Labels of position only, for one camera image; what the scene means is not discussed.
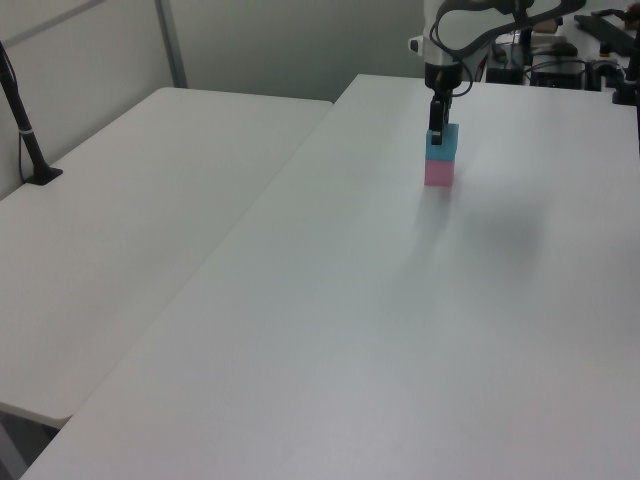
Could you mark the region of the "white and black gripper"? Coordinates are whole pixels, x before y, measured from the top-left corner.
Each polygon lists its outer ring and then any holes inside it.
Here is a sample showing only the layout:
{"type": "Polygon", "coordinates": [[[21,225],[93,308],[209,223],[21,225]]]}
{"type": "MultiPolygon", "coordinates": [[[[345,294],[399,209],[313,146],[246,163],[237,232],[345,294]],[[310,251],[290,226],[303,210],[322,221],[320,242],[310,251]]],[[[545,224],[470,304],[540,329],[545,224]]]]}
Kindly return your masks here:
{"type": "MultiPolygon", "coordinates": [[[[425,85],[439,94],[451,94],[462,83],[463,67],[452,57],[423,35],[410,38],[408,48],[422,58],[425,70],[425,85]]],[[[431,144],[441,145],[443,125],[449,123],[452,97],[444,100],[434,96],[429,109],[429,132],[431,144]]]]}

